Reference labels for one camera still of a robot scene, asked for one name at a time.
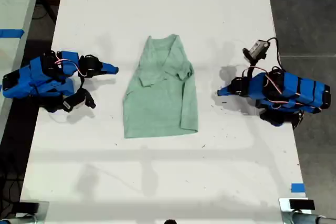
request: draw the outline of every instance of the folded shirt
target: folded shirt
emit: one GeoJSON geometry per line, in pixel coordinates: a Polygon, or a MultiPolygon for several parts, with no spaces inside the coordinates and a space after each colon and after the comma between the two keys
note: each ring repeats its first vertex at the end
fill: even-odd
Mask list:
{"type": "Polygon", "coordinates": [[[146,41],[123,100],[124,136],[198,131],[195,73],[178,35],[146,41]]]}

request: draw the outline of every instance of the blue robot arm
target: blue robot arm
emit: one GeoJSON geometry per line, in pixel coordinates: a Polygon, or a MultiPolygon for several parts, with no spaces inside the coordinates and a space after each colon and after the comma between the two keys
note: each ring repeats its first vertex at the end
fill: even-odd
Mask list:
{"type": "Polygon", "coordinates": [[[291,122],[295,128],[302,121],[304,112],[319,113],[330,106],[330,87],[286,72],[279,59],[280,67],[275,66],[271,72],[259,73],[252,77],[256,63],[266,57],[270,40],[259,40],[250,51],[243,49],[250,62],[247,76],[236,77],[230,85],[218,90],[217,94],[250,97],[256,100],[256,107],[265,109],[260,115],[261,119],[274,126],[291,122]]]}
{"type": "Polygon", "coordinates": [[[31,96],[49,112],[64,109],[70,112],[79,103],[96,105],[90,93],[83,89],[85,78],[101,74],[117,74],[118,67],[103,63],[93,55],[81,56],[76,52],[53,51],[30,61],[29,65],[15,70],[3,78],[3,95],[7,98],[31,96]],[[71,77],[75,72],[82,85],[75,93],[71,77]]]}

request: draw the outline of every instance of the gray floor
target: gray floor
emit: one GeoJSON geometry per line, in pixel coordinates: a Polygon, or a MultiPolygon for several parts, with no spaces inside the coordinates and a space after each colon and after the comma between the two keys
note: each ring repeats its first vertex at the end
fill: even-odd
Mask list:
{"type": "MultiPolygon", "coordinates": [[[[283,66],[298,76],[330,85],[333,92],[336,0],[271,0],[271,5],[283,66]]],[[[28,39],[52,40],[55,25],[48,16],[31,24],[28,39]]],[[[335,122],[336,107],[332,106],[320,114],[306,113],[295,130],[307,195],[315,200],[318,214],[331,217],[336,217],[335,122]]]]}

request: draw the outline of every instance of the white table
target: white table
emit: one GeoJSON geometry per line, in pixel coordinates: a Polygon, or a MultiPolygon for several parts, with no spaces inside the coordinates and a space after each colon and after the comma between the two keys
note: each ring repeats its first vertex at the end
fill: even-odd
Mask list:
{"type": "MultiPolygon", "coordinates": [[[[23,29],[21,39],[0,38],[0,78],[20,67],[36,0],[0,0],[0,29],[23,29]]],[[[12,105],[0,94],[0,142],[12,105]]]]}
{"type": "MultiPolygon", "coordinates": [[[[274,34],[269,0],[61,0],[53,49],[120,72],[86,82],[94,110],[39,111],[21,200],[49,201],[47,223],[281,223],[278,198],[305,196],[290,192],[302,182],[291,125],[215,96],[248,66],[242,48],[274,34]],[[124,139],[122,98],[147,36],[172,33],[195,68],[199,132],[124,139]]],[[[275,64],[272,47],[259,66],[275,64]]]]}

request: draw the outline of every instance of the blue painter's tape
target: blue painter's tape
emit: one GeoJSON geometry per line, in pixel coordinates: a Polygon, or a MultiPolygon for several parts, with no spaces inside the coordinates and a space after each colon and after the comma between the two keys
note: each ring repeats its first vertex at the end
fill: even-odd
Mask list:
{"type": "Polygon", "coordinates": [[[22,29],[0,29],[0,38],[21,38],[24,33],[22,29]]]}
{"type": "Polygon", "coordinates": [[[303,183],[292,183],[292,188],[291,192],[292,193],[304,193],[305,190],[305,185],[303,183]]]}

